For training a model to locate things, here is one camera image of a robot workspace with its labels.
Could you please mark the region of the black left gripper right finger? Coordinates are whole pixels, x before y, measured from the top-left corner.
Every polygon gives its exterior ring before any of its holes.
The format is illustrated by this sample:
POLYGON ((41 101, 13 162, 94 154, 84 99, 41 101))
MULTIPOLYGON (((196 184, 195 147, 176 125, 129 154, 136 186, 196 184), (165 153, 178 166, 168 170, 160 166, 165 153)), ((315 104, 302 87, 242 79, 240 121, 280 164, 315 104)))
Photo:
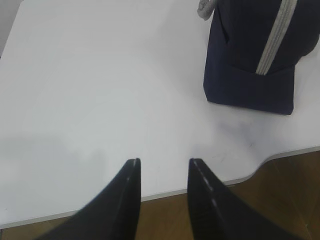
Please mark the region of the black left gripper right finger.
POLYGON ((196 240, 297 240, 232 193, 200 158, 189 161, 187 203, 196 240))

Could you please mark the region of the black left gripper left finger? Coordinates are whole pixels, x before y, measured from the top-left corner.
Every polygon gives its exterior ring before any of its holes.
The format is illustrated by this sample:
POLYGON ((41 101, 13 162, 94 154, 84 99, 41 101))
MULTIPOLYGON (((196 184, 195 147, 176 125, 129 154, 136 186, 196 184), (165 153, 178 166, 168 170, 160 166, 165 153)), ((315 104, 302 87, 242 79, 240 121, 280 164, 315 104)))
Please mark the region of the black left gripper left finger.
POLYGON ((84 208, 40 240, 133 240, 141 207, 141 161, 129 159, 84 208))

